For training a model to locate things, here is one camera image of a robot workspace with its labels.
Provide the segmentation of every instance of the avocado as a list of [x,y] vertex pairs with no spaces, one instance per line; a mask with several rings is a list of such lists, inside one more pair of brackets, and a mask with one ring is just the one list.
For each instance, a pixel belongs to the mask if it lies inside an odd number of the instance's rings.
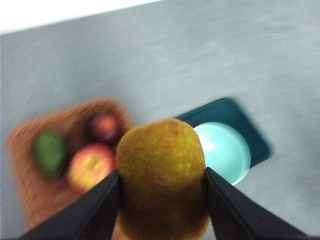
[[45,131],[34,142],[35,162],[51,179],[58,179],[67,166],[67,144],[57,131]]
[[178,119],[127,132],[116,150],[118,224],[131,240],[196,240],[206,231],[205,157],[197,133]]

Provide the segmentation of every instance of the brown basket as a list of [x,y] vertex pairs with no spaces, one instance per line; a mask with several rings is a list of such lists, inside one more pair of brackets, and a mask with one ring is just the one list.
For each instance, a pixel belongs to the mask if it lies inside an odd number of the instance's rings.
[[118,117],[122,134],[133,126],[122,104],[113,98],[101,98],[34,118],[11,132],[9,151],[29,228],[45,221],[81,196],[68,185],[65,175],[53,181],[38,170],[32,151],[34,140],[45,130],[58,130],[66,137],[68,151],[73,156],[79,148],[89,143],[85,134],[88,120],[106,111],[112,111]]

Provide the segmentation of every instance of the tabletop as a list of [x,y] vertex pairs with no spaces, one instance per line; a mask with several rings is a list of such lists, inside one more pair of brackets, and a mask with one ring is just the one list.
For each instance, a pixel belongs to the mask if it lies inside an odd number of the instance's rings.
[[10,131],[109,95],[137,125],[234,97],[273,148],[236,187],[320,235],[319,12],[316,0],[164,0],[2,35],[1,237],[26,230]]

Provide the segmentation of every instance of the apple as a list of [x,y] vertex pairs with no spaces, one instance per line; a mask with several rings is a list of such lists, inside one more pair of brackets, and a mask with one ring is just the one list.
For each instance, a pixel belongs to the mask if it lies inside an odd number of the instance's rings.
[[111,113],[102,113],[89,121],[89,132],[99,142],[113,144],[120,135],[117,117]]
[[72,158],[67,179],[72,187],[87,192],[116,168],[115,154],[103,143],[90,143]]

